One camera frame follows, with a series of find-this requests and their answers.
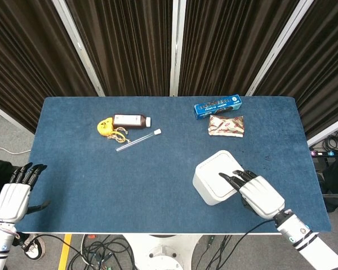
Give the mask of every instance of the dark curtain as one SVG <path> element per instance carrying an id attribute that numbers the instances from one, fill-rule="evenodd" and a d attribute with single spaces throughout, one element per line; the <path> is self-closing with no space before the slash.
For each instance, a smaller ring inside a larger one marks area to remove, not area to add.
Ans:
<path id="1" fill-rule="evenodd" d="M 255 94 L 294 97 L 308 138 L 338 120 L 338 1 L 314 1 Z"/>
<path id="2" fill-rule="evenodd" d="M 35 132 L 48 96 L 97 96 L 50 0 L 0 0 L 0 108 Z"/>
<path id="3" fill-rule="evenodd" d="M 108 96 L 168 96 L 172 0 L 67 0 Z"/>
<path id="4" fill-rule="evenodd" d="M 297 3 L 187 0 L 179 96 L 245 95 Z"/>

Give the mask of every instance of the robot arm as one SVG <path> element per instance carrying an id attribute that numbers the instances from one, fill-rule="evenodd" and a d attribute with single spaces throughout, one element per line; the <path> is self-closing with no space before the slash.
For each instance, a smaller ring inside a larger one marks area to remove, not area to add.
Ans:
<path id="1" fill-rule="evenodd" d="M 29 195 L 33 189 L 40 173 L 46 169 L 46 165 L 32 166 L 29 163 L 18 168 L 12 174 L 8 184 L 5 184 L 0 193 L 0 270 L 3 269 L 6 258 L 14 237 L 20 240 L 16 233 L 15 224 L 22 220 L 24 215 L 39 211 L 48 205 L 48 201 L 43 205 L 28 208 Z"/>
<path id="2" fill-rule="evenodd" d="M 236 176 L 219 173 L 265 219 L 273 219 L 277 230 L 316 270 L 338 269 L 338 255 L 290 209 L 284 210 L 284 198 L 265 180 L 251 171 L 236 170 Z"/>

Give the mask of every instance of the white cap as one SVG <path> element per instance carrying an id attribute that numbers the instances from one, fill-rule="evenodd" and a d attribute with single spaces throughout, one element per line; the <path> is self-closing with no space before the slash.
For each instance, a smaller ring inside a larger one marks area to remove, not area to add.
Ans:
<path id="1" fill-rule="evenodd" d="M 151 119 L 150 117 L 147 117 L 147 118 L 145 119 L 146 127 L 147 127 L 147 128 L 150 128 L 151 123 L 152 123 L 152 119 Z"/>

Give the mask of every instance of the food packet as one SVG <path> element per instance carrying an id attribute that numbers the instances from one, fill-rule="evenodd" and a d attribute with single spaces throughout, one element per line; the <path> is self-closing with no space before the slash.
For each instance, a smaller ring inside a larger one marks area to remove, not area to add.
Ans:
<path id="1" fill-rule="evenodd" d="M 211 115 L 209 118 L 208 133 L 211 136 L 243 137 L 244 117 L 228 118 Z"/>

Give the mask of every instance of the white box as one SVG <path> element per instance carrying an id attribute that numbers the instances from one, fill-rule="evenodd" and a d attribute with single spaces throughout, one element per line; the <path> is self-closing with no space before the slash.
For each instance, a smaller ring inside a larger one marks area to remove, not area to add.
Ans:
<path id="1" fill-rule="evenodd" d="M 219 173 L 234 176 L 235 170 L 243 168 L 228 151 L 221 150 L 196 167 L 193 186 L 208 205 L 218 204 L 236 193 Z"/>

